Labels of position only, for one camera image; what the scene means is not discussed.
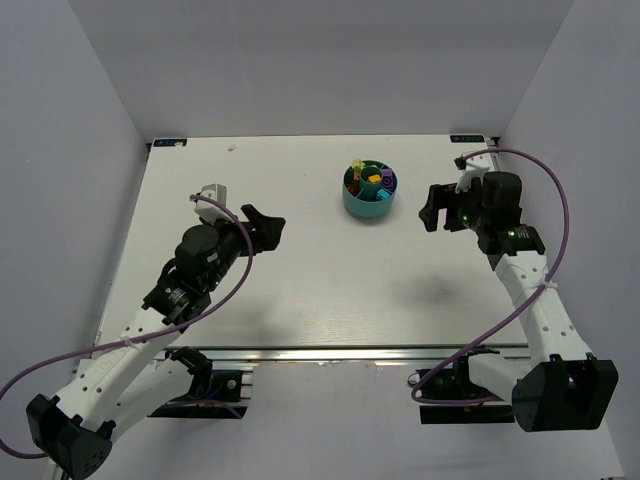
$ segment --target round container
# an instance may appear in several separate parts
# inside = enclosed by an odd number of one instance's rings
[[[398,189],[398,179],[395,172],[392,174],[393,185],[383,186],[383,182],[370,182],[369,177],[372,175],[380,175],[383,177],[382,170],[390,168],[382,162],[375,160],[365,160],[365,168],[360,172],[360,182],[357,195],[353,195],[347,185],[353,185],[354,172],[351,167],[344,172],[342,181],[342,200],[345,208],[354,216],[360,218],[376,218],[382,217],[389,212],[393,199]],[[378,195],[378,191],[384,189],[389,194],[387,198],[382,199]]]

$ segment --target teal bowl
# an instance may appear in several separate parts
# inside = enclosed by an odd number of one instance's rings
[[[376,162],[375,160],[365,160],[365,168],[363,169],[364,179],[360,179],[360,188],[357,195],[353,195],[347,185],[353,185],[353,169],[349,167],[344,172],[344,178],[342,181],[342,201],[344,206],[352,215],[360,218],[377,218],[382,217],[389,213],[393,199],[396,196],[398,190],[398,178],[395,172],[393,173],[393,185],[383,186],[382,182],[370,183],[367,182],[367,173],[375,173],[376,169],[380,171],[385,168],[391,168],[382,162]],[[380,190],[384,190],[386,193],[379,194]]]

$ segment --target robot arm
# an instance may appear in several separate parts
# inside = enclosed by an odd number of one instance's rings
[[[458,184],[430,187],[419,216],[433,232],[439,210],[446,209],[445,230],[474,231],[478,247],[517,308],[545,283],[544,244],[535,228],[520,222],[520,178],[489,172],[482,160],[467,171],[466,163],[456,159],[464,170]],[[480,349],[464,357],[468,369],[457,371],[468,374],[459,380],[510,403],[525,431],[595,429],[613,395],[617,371],[610,360],[598,360],[582,340],[555,285],[546,287],[519,317],[531,364],[523,366]]]
[[[226,189],[203,187],[200,194],[224,204]],[[242,211],[255,254],[274,250],[285,220]],[[187,395],[201,399],[212,388],[212,364],[191,348],[174,352],[153,373],[134,380],[152,359],[184,330],[131,343],[129,337],[160,333],[199,316],[233,262],[248,255],[239,227],[207,202],[196,202],[202,224],[187,230],[142,309],[120,338],[126,346],[108,351],[52,398],[37,395],[27,407],[31,435],[74,480],[93,474],[109,455],[113,442],[166,402]]]

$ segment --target yellow block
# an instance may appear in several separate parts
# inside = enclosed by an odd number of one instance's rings
[[[354,172],[360,172],[365,166],[366,165],[361,158],[356,158],[353,162],[351,162],[351,168]]]

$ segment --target white tabletop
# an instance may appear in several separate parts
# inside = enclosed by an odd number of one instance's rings
[[[447,135],[192,138],[151,149],[100,342],[117,337],[160,269],[198,223],[189,195],[228,187],[228,206],[252,203],[286,219],[275,252],[256,257],[236,298],[174,345],[460,345],[513,307],[470,231],[427,234],[418,219],[429,186],[457,181],[453,159],[484,144]],[[364,223],[342,205],[345,169],[356,158],[396,172],[391,212]],[[213,294],[240,277],[239,259]],[[519,323],[490,343],[524,343]]]

